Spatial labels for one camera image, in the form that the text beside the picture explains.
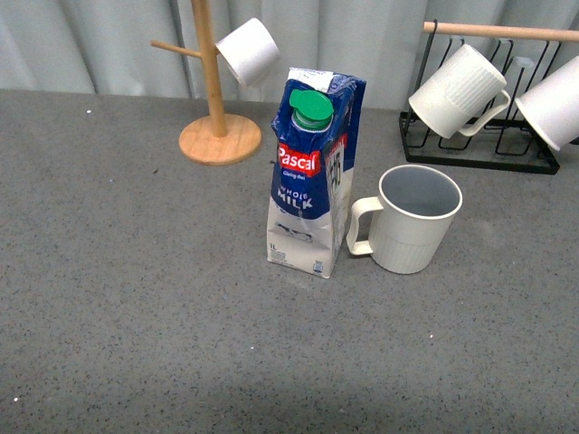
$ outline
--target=black mug rack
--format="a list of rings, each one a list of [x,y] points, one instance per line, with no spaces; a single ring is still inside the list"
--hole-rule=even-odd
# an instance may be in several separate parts
[[[516,74],[517,80],[511,93],[511,102],[500,118],[492,119],[473,137],[459,134],[445,139],[431,131],[412,111],[402,111],[398,119],[404,154],[409,163],[432,165],[460,165],[494,170],[554,175],[559,170],[553,153],[546,142],[519,115],[515,97],[543,80],[551,71],[563,42],[579,42],[579,32],[522,27],[484,26],[471,24],[443,24],[434,21],[424,23],[429,33],[418,76],[414,85],[417,91],[429,61],[442,66],[455,44],[465,43],[467,36],[490,38],[492,54],[489,61],[503,75]],[[443,55],[431,58],[435,36],[449,36]],[[539,42],[544,45],[537,61],[518,57],[515,44],[519,40]],[[482,116],[494,104],[492,100],[480,113]],[[478,118],[472,118],[473,124]]]

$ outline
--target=whole milk carton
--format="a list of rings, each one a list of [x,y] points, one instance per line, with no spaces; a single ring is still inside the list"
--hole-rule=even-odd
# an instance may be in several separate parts
[[[268,260],[329,278],[349,210],[365,81],[292,68],[271,127],[278,138]]]

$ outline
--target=wooden rod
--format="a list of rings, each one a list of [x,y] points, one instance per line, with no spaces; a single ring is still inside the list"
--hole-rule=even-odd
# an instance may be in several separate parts
[[[178,52],[179,54],[184,54],[185,56],[192,56],[196,57],[197,59],[201,59],[201,53],[195,52],[193,50],[187,50],[186,48],[177,47],[176,45],[172,45],[170,43],[161,42],[161,41],[151,41],[152,47],[161,48],[163,50],[168,50],[170,52]]]
[[[217,67],[217,50],[215,49],[214,31],[211,24],[211,10],[208,0],[191,0],[193,16],[195,18],[195,30],[197,42],[201,51],[201,62],[207,88],[207,102],[209,104],[209,116],[214,129],[215,137],[227,136],[225,126],[225,109],[221,94],[221,82],[219,81],[219,68]]]
[[[424,22],[423,31],[434,33],[435,23]],[[506,27],[502,25],[436,24],[436,33],[487,38],[531,39],[538,41],[579,42],[576,30],[537,29],[533,27]]]

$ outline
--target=white mug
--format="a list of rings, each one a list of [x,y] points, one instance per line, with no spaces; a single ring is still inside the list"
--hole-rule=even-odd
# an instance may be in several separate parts
[[[579,137],[579,56],[515,98],[529,125],[555,151]]]
[[[346,236],[350,253],[370,254],[394,273],[424,269],[462,206],[459,186],[430,167],[399,165],[382,175],[378,190],[378,196],[352,205]],[[359,219],[366,212],[374,213],[368,240],[357,241]]]
[[[482,54],[462,45],[410,97],[410,106],[432,131],[451,138],[457,131],[474,136],[510,104],[505,77]],[[492,99],[502,93],[505,102],[484,113],[474,125],[464,127]]]
[[[263,79],[281,56],[268,29],[257,18],[229,33],[216,46],[235,79],[245,87]]]

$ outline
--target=wooden base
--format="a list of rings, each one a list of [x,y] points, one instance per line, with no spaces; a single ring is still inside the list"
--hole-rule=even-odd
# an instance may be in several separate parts
[[[232,165],[251,156],[261,144],[261,130],[247,118],[225,115],[227,135],[215,137],[210,117],[189,124],[179,137],[183,153],[202,165]]]

